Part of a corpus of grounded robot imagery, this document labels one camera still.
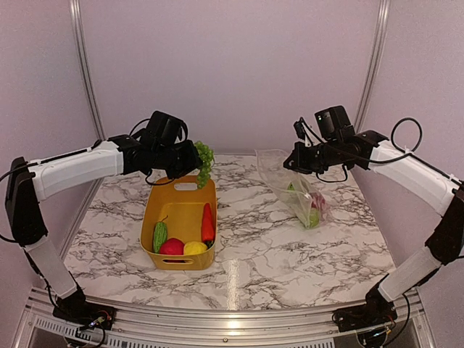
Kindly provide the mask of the green toy grapes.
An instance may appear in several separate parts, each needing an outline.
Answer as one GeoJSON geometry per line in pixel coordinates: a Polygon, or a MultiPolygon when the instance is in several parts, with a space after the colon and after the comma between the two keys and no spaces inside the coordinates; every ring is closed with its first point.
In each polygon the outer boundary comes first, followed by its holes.
{"type": "Polygon", "coordinates": [[[197,141],[195,144],[196,150],[198,151],[199,158],[202,161],[202,165],[199,168],[199,173],[196,176],[196,183],[199,189],[203,189],[210,177],[212,164],[214,162],[214,152],[208,145],[197,141]]]}

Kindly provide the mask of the red toy tomato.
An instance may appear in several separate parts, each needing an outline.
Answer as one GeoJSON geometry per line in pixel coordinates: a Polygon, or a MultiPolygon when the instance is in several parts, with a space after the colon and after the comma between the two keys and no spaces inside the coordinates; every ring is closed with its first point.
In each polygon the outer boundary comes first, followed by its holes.
{"type": "Polygon", "coordinates": [[[310,194],[312,202],[311,202],[311,208],[316,209],[319,212],[326,212],[328,209],[328,205],[326,203],[326,199],[321,193],[318,192],[312,192],[310,194]]]}

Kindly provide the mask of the yellow plastic basket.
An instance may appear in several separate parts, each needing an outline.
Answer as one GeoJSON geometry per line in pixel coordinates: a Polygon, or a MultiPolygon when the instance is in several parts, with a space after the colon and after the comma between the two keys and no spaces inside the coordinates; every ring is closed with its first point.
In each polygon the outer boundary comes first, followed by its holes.
{"type": "Polygon", "coordinates": [[[187,175],[169,183],[166,178],[152,187],[146,203],[141,228],[140,243],[152,262],[161,270],[204,270],[215,258],[216,238],[206,242],[207,250],[193,255],[158,254],[153,241],[157,223],[167,226],[167,238],[177,239],[184,244],[202,242],[202,226],[205,219],[204,206],[211,209],[211,224],[218,229],[218,200],[215,182],[209,179],[203,188],[196,187],[196,176],[187,175]]]}

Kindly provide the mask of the clear zip top bag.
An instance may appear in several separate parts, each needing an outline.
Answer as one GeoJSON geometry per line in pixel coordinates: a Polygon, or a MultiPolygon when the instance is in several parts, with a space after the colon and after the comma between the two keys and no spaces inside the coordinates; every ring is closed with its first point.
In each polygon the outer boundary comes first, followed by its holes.
{"type": "Polygon", "coordinates": [[[319,190],[302,174],[283,167],[288,152],[256,149],[255,154],[261,180],[306,229],[317,228],[328,220],[328,205],[319,190]]]}

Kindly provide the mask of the green toy bitter gourd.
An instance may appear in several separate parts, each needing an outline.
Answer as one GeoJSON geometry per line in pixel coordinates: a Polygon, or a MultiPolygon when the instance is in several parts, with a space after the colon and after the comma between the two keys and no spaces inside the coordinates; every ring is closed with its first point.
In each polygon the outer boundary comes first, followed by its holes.
{"type": "Polygon", "coordinates": [[[157,222],[154,227],[153,233],[153,253],[157,254],[161,246],[167,241],[167,224],[165,220],[167,217],[163,218],[161,221],[157,222]]]}

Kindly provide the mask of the orange toy carrot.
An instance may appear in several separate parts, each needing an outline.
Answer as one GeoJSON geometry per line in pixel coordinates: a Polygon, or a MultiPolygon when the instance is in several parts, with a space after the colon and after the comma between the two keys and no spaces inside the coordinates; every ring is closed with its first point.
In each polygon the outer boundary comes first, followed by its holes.
{"type": "Polygon", "coordinates": [[[203,208],[202,216],[202,241],[204,243],[215,240],[215,227],[212,216],[212,210],[209,203],[206,203],[203,208]]]}

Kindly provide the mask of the red toy apple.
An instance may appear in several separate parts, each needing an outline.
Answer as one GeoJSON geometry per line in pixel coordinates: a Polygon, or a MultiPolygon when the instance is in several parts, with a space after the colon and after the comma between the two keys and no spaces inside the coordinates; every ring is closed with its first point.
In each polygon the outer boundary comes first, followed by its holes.
{"type": "Polygon", "coordinates": [[[162,260],[166,263],[184,263],[182,259],[173,259],[171,256],[183,256],[184,243],[180,239],[170,238],[162,246],[159,251],[160,255],[166,255],[162,260]]]}

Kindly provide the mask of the yellow toy lemon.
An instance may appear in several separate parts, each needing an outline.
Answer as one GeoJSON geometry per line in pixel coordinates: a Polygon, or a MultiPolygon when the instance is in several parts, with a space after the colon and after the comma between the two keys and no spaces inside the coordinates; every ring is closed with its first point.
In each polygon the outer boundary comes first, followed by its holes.
{"type": "Polygon", "coordinates": [[[200,241],[189,241],[184,244],[183,254],[184,255],[195,255],[201,254],[208,250],[208,246],[200,241]]]}

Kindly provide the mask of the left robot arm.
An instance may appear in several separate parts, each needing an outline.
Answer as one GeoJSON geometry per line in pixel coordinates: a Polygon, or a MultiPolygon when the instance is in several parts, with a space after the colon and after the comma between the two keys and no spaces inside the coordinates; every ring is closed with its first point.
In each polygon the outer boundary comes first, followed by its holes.
{"type": "Polygon", "coordinates": [[[21,247],[31,267],[57,295],[54,315],[92,327],[111,308],[87,302],[48,237],[40,202],[100,178],[134,172],[150,176],[153,170],[164,170],[173,181],[201,165],[199,153],[190,140],[156,140],[148,144],[129,135],[111,137],[91,147],[48,159],[27,162],[18,157],[12,162],[11,170],[5,174],[10,242],[21,247]]]}

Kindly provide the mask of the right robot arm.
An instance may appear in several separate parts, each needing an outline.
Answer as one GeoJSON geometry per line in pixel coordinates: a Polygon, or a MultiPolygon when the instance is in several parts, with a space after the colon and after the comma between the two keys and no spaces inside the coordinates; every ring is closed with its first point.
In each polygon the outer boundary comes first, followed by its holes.
{"type": "Polygon", "coordinates": [[[463,248],[463,184],[401,152],[385,136],[367,130],[314,146],[296,142],[283,166],[301,174],[322,174],[334,165],[357,165],[383,175],[432,207],[441,220],[412,256],[383,277],[365,296],[365,304],[339,308],[333,321],[339,331],[377,326],[397,319],[394,300],[457,260],[463,248]]]}

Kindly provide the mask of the right aluminium frame post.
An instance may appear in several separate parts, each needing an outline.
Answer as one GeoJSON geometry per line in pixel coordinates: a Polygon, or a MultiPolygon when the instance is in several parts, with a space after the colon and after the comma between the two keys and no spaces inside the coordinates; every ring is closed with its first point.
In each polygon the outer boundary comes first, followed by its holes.
{"type": "Polygon", "coordinates": [[[390,0],[380,0],[378,5],[378,14],[373,35],[373,45],[368,62],[368,70],[355,117],[356,131],[362,130],[368,115],[370,99],[373,93],[374,84],[376,82],[376,77],[381,66],[381,59],[384,52],[390,6],[390,0]]]}

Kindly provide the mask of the aluminium frame post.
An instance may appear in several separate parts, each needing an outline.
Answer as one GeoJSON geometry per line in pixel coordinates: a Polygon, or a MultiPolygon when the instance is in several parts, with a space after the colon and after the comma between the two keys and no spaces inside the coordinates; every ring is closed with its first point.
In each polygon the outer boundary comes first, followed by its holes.
{"type": "Polygon", "coordinates": [[[378,14],[373,35],[373,45],[368,62],[368,70],[355,117],[356,131],[362,130],[368,115],[370,99],[373,93],[374,84],[376,82],[376,77],[381,66],[381,59],[384,52],[390,6],[390,0],[380,0],[378,5],[378,14]]]}
{"type": "Polygon", "coordinates": [[[73,35],[75,37],[75,45],[77,49],[80,73],[83,80],[83,87],[86,94],[86,99],[91,113],[91,120],[94,125],[97,138],[100,140],[104,140],[106,138],[106,133],[104,131],[104,126],[99,112],[96,94],[94,91],[93,81],[91,78],[91,69],[86,50],[86,41],[80,1],[70,0],[69,3],[71,23],[73,35]]]}

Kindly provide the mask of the left aluminium frame post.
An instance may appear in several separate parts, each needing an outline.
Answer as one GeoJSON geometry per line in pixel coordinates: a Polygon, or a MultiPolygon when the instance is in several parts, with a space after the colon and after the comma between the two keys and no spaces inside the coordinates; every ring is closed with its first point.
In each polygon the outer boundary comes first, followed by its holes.
{"type": "Polygon", "coordinates": [[[93,81],[91,78],[91,69],[86,50],[86,41],[80,1],[70,0],[69,3],[71,23],[73,35],[75,37],[75,45],[77,49],[80,73],[83,80],[83,87],[86,94],[86,99],[91,113],[91,120],[94,125],[97,138],[100,140],[104,140],[106,138],[106,133],[104,131],[104,126],[99,112],[96,94],[94,91],[93,81]]]}

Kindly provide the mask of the front aluminium rail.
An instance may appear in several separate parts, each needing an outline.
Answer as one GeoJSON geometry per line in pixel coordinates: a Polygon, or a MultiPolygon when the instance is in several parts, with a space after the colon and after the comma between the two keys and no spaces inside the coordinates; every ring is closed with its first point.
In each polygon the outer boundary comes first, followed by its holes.
{"type": "MultiPolygon", "coordinates": [[[[194,310],[132,304],[92,297],[115,309],[107,347],[358,347],[366,330],[339,332],[323,305],[286,310],[194,310]]],[[[68,340],[97,343],[98,331],[76,336],[77,325],[53,317],[47,293],[28,296],[12,347],[33,347],[40,338],[63,347],[68,340]]]]}

